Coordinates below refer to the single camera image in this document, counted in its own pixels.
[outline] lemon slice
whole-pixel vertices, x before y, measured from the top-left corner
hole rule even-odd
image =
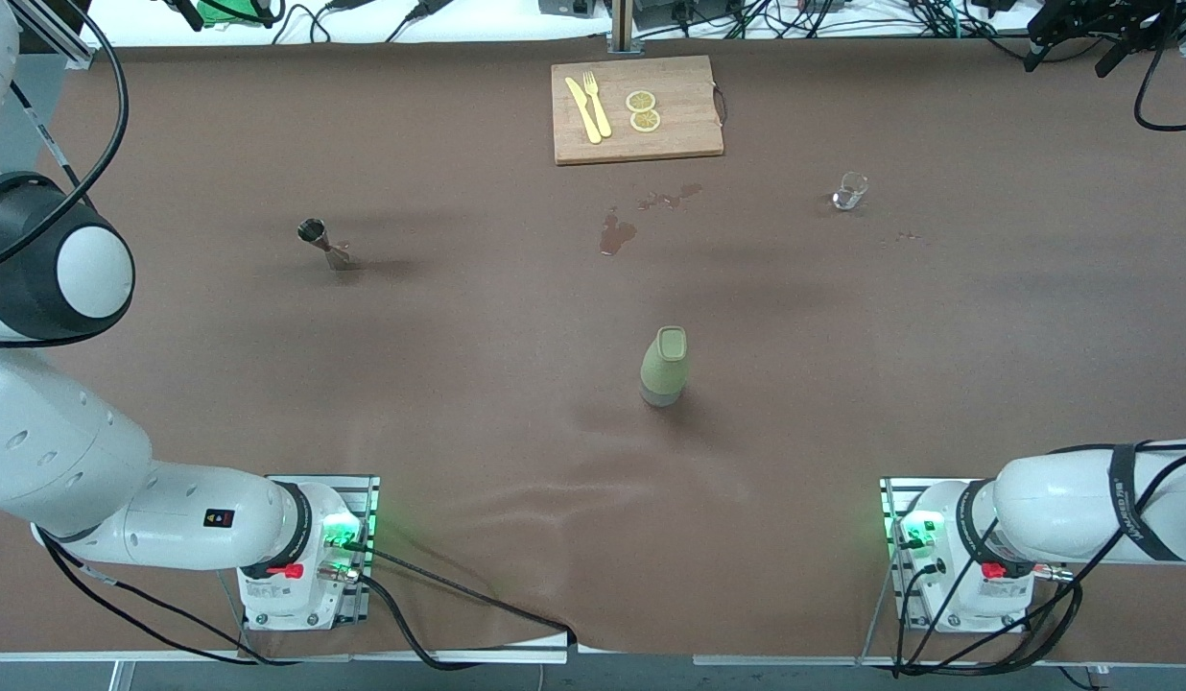
[[[657,97],[649,91],[632,91],[627,95],[627,109],[633,114],[643,114],[657,105]]]
[[[662,117],[657,110],[643,110],[640,114],[631,114],[631,127],[636,132],[651,132],[662,126]]]

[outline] metal jigger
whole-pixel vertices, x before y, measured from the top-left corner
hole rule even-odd
[[[330,232],[325,229],[321,219],[306,219],[304,223],[300,223],[299,237],[304,242],[307,242],[307,244],[324,250],[325,261],[329,261],[331,270],[339,271],[353,268],[355,262],[350,258],[350,254],[346,252],[346,249],[350,248],[349,242],[331,244]]]

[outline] liquid spill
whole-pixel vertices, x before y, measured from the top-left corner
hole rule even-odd
[[[677,210],[683,199],[688,199],[699,194],[703,190],[702,184],[684,184],[680,188],[680,193],[674,194],[658,194],[657,192],[650,192],[649,197],[643,198],[640,201],[636,203],[637,211],[648,211],[653,209],[653,206],[665,206],[668,210]]]
[[[601,223],[601,254],[606,257],[618,255],[632,237],[636,237],[633,224],[620,222],[614,213],[606,215],[606,222]]]

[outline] white circular cap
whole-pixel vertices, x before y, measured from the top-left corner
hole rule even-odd
[[[85,224],[59,245],[57,281],[72,309],[89,319],[109,318],[133,294],[133,257],[114,232]]]

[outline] knife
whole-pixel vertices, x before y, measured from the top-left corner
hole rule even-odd
[[[597,130],[597,123],[593,123],[593,117],[589,117],[589,97],[580,88],[580,84],[575,83],[574,78],[566,78],[563,82],[567,82],[567,90],[572,91],[575,105],[580,109],[580,119],[585,121],[585,133],[588,134],[591,143],[601,143],[601,134]]]

